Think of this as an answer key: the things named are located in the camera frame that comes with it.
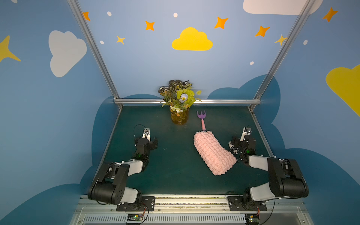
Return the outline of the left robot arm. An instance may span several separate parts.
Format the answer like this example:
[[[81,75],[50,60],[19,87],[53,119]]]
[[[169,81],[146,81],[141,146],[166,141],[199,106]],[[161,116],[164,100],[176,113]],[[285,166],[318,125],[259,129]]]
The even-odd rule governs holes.
[[[150,152],[158,148],[158,139],[135,140],[136,151],[129,161],[103,163],[88,189],[90,200],[109,204],[142,205],[139,190],[126,186],[128,177],[143,172],[149,164]]]

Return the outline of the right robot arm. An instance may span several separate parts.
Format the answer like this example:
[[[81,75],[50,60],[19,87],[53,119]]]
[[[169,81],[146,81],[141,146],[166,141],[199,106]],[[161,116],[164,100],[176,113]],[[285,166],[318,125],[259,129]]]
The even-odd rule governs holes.
[[[256,154],[257,142],[251,135],[232,137],[229,147],[249,167],[268,173],[268,182],[244,191],[242,203],[264,203],[280,198],[298,199],[309,194],[301,169],[294,159],[265,157]]]

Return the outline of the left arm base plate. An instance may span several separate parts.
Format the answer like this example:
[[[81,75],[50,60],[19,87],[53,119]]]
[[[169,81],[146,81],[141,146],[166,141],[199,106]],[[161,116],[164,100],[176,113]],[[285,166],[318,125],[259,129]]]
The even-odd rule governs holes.
[[[134,203],[119,203],[117,205],[117,212],[153,212],[155,207],[154,196],[143,196],[137,199]]]

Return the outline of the pink fluffy zipper bag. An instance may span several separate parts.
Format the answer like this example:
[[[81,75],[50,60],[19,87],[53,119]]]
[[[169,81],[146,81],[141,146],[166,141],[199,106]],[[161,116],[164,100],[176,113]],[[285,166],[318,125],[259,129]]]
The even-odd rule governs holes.
[[[237,162],[235,156],[223,148],[211,131],[194,135],[194,146],[214,175],[223,175]]]

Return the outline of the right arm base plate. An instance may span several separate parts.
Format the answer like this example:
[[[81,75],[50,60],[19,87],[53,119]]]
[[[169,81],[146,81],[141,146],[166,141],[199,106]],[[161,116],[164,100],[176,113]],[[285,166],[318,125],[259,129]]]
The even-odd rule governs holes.
[[[242,196],[228,196],[227,197],[229,209],[232,212],[241,211],[267,211],[265,202],[253,201],[251,198],[243,198]]]

